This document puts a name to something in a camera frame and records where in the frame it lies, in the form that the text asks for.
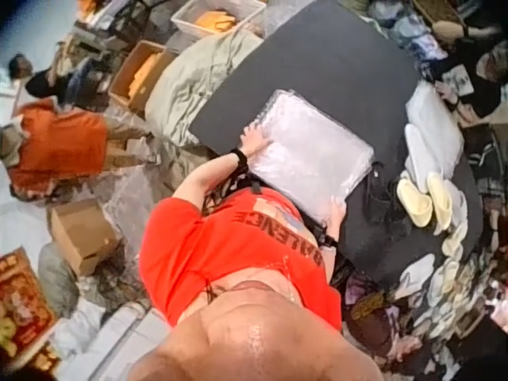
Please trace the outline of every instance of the red t-shirt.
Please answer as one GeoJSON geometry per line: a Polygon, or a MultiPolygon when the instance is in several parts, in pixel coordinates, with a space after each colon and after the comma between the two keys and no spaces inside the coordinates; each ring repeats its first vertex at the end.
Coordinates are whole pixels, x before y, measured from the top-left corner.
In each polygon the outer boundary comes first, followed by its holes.
{"type": "Polygon", "coordinates": [[[176,325],[206,280],[269,266],[291,280],[307,309],[340,329],[341,297],[326,282],[312,240],[294,205],[271,189],[239,190],[208,217],[190,202],[168,198],[148,221],[140,274],[154,307],[176,325]]]}

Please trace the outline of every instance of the gray mat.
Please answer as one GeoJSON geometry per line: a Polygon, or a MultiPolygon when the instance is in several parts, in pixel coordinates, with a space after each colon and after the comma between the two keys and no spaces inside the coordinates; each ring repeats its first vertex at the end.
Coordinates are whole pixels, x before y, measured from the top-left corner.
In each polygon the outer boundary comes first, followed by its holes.
{"type": "MultiPolygon", "coordinates": [[[[317,0],[278,28],[231,74],[190,130],[215,152],[226,153],[238,144],[241,130],[256,118],[274,90],[295,90],[372,145],[375,158],[385,164],[386,177],[393,179],[407,155],[405,104],[417,82],[412,60],[393,42],[336,0],[317,0]]],[[[469,253],[482,229],[482,211],[466,160],[460,161],[455,173],[453,182],[468,199],[470,226],[464,250],[469,253]]],[[[361,183],[347,200],[340,243],[341,253],[357,268],[390,286],[427,252],[437,255],[437,264],[444,260],[443,237],[423,229],[390,243],[383,226],[373,226],[364,218],[363,198],[361,183]]]]}

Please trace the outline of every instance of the orange shirt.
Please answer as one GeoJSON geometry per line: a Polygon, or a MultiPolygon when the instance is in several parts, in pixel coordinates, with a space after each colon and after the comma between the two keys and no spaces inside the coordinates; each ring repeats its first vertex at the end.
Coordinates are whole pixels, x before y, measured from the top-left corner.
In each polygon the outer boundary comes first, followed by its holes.
{"type": "Polygon", "coordinates": [[[84,110],[57,114],[50,98],[20,108],[29,133],[20,163],[8,168],[11,182],[27,191],[46,191],[49,181],[101,173],[106,155],[104,118],[84,110]]]}
{"type": "Polygon", "coordinates": [[[178,198],[153,210],[140,251],[140,274],[152,302],[171,325],[216,279],[247,267],[280,271],[304,306],[341,327],[341,297],[326,282],[321,252],[293,204],[280,193],[243,189],[208,217],[178,198]]]}

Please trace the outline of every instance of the khaki pants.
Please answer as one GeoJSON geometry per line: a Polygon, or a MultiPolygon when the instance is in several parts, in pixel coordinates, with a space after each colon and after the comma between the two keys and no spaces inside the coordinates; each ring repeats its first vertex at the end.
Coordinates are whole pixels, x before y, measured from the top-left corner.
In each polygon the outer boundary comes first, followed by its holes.
{"type": "Polygon", "coordinates": [[[134,167],[136,165],[146,164],[147,159],[142,159],[137,155],[125,150],[127,140],[141,139],[149,134],[148,131],[125,125],[116,119],[106,117],[106,159],[104,160],[103,171],[110,171],[116,168],[134,167]]]}

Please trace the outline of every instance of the hand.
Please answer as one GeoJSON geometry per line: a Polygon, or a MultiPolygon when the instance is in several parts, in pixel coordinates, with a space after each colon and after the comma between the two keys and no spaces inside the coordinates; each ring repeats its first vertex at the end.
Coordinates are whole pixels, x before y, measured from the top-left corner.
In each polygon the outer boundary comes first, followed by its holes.
{"type": "Polygon", "coordinates": [[[248,159],[263,151],[271,143],[270,139],[263,136],[263,127],[254,122],[244,128],[240,140],[240,150],[248,159]]]}
{"type": "Polygon", "coordinates": [[[439,93],[441,98],[443,98],[445,101],[448,101],[453,105],[458,103],[459,96],[449,85],[443,82],[436,81],[434,83],[434,86],[436,87],[436,91],[439,93]]]}
{"type": "Polygon", "coordinates": [[[452,21],[436,21],[432,24],[432,31],[445,44],[453,44],[456,39],[464,37],[462,25],[452,21]]]}
{"type": "Polygon", "coordinates": [[[334,240],[339,241],[341,234],[342,221],[346,215],[346,203],[332,198],[330,203],[330,215],[326,223],[326,234],[331,236],[334,240]]]}

